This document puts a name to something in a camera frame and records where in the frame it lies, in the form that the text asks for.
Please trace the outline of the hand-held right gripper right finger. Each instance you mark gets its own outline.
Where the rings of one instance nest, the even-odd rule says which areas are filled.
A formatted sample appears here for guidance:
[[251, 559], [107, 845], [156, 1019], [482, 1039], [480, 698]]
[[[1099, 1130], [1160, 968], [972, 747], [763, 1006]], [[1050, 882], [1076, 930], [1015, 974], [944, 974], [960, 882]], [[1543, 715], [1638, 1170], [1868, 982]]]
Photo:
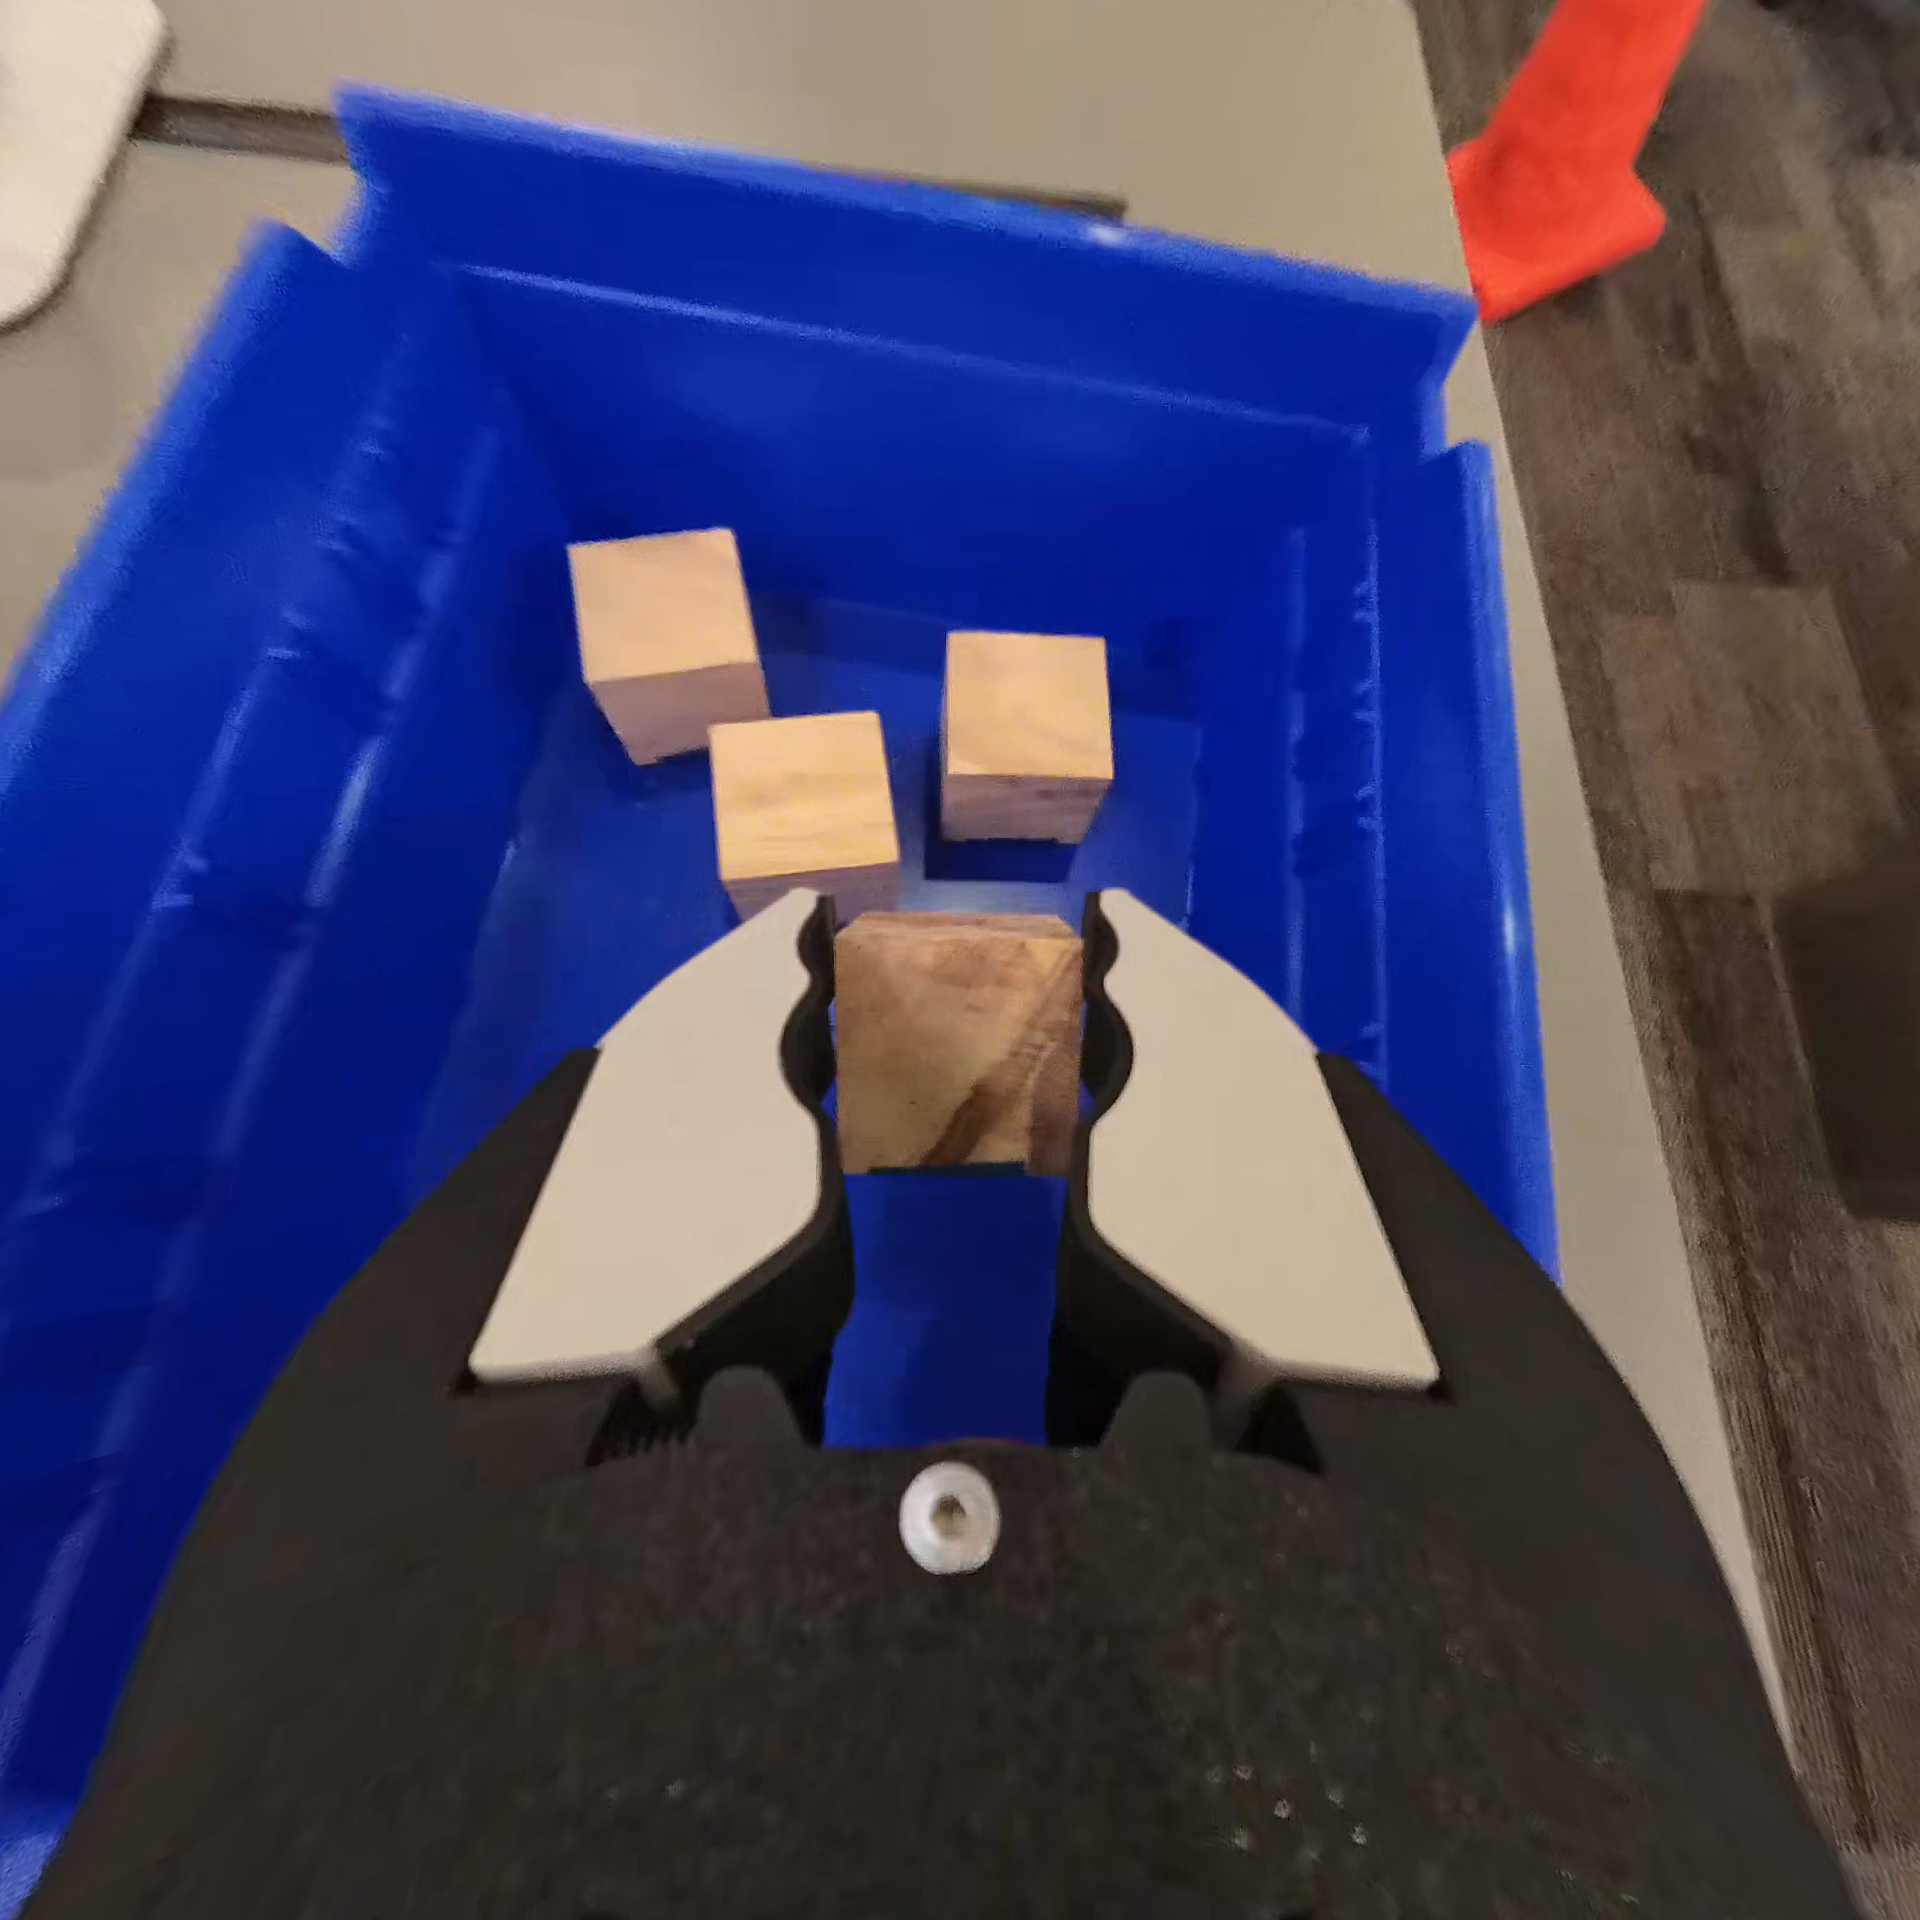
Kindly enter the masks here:
[[1442, 1369], [1327, 1083], [1247, 974], [1139, 896], [1084, 913], [1085, 1110], [1050, 1323], [1050, 1443], [1144, 1376], [1235, 1450], [1291, 1385], [1422, 1398]]

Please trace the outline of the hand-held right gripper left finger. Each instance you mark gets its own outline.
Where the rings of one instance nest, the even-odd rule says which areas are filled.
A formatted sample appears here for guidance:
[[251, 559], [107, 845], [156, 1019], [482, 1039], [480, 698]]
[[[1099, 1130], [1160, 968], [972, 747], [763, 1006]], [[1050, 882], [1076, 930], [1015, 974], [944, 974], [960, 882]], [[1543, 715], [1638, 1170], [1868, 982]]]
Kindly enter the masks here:
[[468, 1351], [482, 1389], [621, 1384], [691, 1425], [760, 1376], [826, 1440], [855, 1304], [828, 1095], [835, 901], [791, 890], [655, 984], [599, 1041]]

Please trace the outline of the blue plastic bin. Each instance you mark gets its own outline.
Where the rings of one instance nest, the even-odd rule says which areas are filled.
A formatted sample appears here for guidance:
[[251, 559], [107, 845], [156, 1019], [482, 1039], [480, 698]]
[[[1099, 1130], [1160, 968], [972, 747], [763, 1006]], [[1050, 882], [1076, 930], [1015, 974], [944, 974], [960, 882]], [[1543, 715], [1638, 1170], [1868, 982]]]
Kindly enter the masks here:
[[[875, 712], [900, 901], [1119, 887], [1552, 1273], [1488, 448], [1454, 288], [346, 87], [4, 702], [4, 1915], [205, 1488], [392, 1225], [731, 925], [576, 543], [735, 535], [779, 714]], [[952, 632], [1108, 643], [1076, 848], [939, 827]]]

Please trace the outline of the grey desk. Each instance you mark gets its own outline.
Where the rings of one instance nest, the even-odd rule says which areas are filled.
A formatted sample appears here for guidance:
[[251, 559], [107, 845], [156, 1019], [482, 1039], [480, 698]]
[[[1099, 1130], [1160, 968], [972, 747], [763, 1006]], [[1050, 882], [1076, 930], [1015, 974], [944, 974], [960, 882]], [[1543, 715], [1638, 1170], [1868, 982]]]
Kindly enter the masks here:
[[[1148, 227], [1464, 287], [1411, 5], [159, 5], [159, 94], [325, 109], [338, 81], [844, 173], [1117, 197]], [[123, 146], [61, 294], [4, 335], [4, 671], [248, 229], [325, 237], [322, 161]], [[1469, 341], [1456, 439], [1495, 453], [1559, 1242], [1572, 1304], [1686, 1481], [1786, 1713], [1576, 769], [1519, 402]]]

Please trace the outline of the dark grey box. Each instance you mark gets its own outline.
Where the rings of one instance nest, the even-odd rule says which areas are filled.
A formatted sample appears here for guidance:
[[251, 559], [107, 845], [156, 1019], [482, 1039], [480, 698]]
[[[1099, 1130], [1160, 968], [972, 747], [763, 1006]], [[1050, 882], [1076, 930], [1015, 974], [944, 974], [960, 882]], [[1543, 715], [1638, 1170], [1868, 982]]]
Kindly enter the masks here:
[[1776, 904], [1814, 1121], [1843, 1202], [1918, 1218], [1918, 864], [1875, 861]]

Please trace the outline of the orange traffic cone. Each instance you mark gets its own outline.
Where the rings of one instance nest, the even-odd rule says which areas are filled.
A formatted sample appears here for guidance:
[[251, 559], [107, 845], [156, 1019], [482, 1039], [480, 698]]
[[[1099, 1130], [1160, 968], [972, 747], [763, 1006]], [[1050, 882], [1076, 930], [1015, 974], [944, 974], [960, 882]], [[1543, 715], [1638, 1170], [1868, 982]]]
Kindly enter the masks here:
[[1483, 326], [1652, 249], [1661, 203], [1638, 176], [1703, 2], [1559, 2], [1447, 176]]

